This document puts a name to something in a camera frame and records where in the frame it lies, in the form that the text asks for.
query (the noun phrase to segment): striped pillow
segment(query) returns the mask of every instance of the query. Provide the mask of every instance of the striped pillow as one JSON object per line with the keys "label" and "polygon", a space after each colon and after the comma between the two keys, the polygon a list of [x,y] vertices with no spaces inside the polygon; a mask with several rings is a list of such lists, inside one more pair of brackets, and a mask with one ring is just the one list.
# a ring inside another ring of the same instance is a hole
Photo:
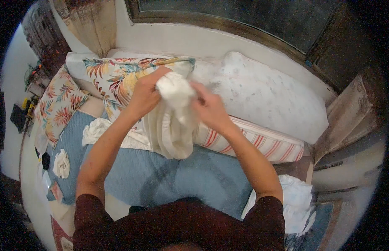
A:
{"label": "striped pillow", "polygon": [[[229,116],[241,130],[243,135],[272,163],[298,161],[303,155],[302,140],[289,135],[263,128],[254,123]],[[235,156],[227,140],[215,130],[200,123],[195,132],[194,142],[210,150]]]}

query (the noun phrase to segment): maroon shirt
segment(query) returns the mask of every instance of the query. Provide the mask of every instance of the maroon shirt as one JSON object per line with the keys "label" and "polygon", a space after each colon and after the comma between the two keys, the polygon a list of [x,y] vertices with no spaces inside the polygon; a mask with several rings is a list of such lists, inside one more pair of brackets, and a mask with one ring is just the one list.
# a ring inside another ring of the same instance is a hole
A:
{"label": "maroon shirt", "polygon": [[191,244],[205,250],[283,250],[281,202],[260,198],[243,221],[199,202],[172,202],[132,213],[117,221],[100,200],[76,200],[75,250],[152,250]]}

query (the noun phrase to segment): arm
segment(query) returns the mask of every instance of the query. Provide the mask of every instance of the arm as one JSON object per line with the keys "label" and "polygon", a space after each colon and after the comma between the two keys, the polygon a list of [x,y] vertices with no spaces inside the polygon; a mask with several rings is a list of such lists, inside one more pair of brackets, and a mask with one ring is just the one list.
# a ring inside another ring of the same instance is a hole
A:
{"label": "arm", "polygon": [[199,96],[193,100],[192,108],[203,123],[216,130],[232,146],[243,172],[256,192],[256,201],[261,197],[273,196],[282,203],[282,186],[274,167],[229,119],[221,97],[210,93],[201,83],[191,84]]}
{"label": "arm", "polygon": [[101,135],[87,155],[77,176],[76,198],[88,193],[99,198],[104,205],[104,181],[111,170],[122,141],[132,126],[158,104],[161,96],[155,90],[156,83],[159,78],[170,71],[162,66],[153,73],[138,79],[129,105]]}

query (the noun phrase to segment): person's right hand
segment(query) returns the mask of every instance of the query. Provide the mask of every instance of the person's right hand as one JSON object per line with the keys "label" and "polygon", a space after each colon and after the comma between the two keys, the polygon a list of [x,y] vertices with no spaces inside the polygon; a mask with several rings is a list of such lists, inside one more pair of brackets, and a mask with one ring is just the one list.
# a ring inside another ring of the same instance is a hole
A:
{"label": "person's right hand", "polygon": [[211,93],[201,83],[191,82],[191,85],[197,92],[197,98],[192,100],[192,109],[203,123],[221,134],[225,127],[233,124],[221,97]]}

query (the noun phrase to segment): person's left hand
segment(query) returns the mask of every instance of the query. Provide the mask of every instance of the person's left hand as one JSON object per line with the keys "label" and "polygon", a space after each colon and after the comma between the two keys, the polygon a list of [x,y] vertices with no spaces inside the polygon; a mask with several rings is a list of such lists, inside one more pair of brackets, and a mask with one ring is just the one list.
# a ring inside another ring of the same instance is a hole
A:
{"label": "person's left hand", "polygon": [[154,72],[137,80],[132,98],[126,109],[130,111],[131,115],[134,114],[137,120],[154,109],[161,100],[161,95],[155,89],[156,83],[162,76],[171,71],[171,69],[162,65]]}

